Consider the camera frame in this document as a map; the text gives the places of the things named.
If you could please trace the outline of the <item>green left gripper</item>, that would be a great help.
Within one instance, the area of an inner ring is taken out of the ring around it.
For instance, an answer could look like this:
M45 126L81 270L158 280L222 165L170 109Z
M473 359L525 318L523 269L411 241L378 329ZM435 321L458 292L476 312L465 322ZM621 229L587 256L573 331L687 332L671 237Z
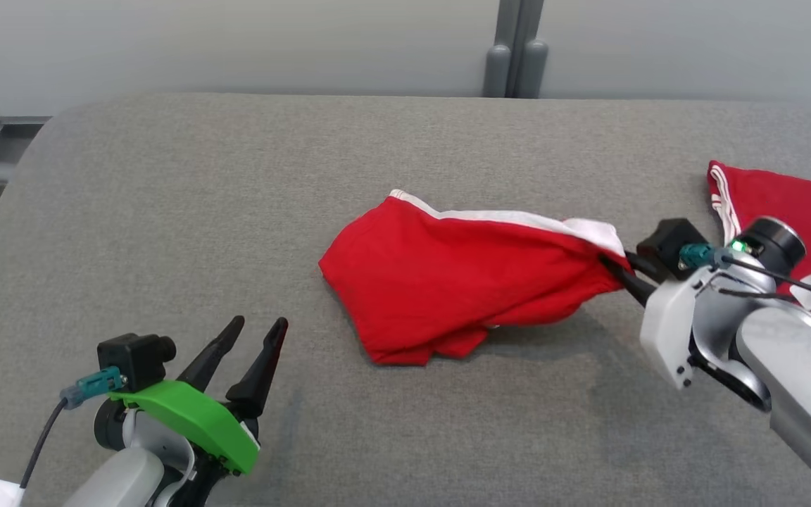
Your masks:
M242 421L257 420L264 411L289 321L277 318L268 330L257 359L226 392L226 408L203 392L223 356L234 347L244 324L243 315L233 317L176 380L163 380L138 392L110 392L109 399L148 412L208 455L225 459L223 466L230 472L250 474L260 444Z

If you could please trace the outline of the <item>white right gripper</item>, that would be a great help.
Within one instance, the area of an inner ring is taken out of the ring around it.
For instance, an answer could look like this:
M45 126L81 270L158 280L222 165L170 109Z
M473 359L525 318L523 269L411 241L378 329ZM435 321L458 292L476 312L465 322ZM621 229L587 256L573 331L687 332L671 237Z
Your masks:
M665 282L665 267L656 254L624 253L631 270L605 254L600 254L599 261L645 307L640 343L650 365L675 389L692 384L695 370L721 383L727 312L720 308L720 294L712 286L717 270L701 268L689 279ZM660 286L656 288L635 273Z

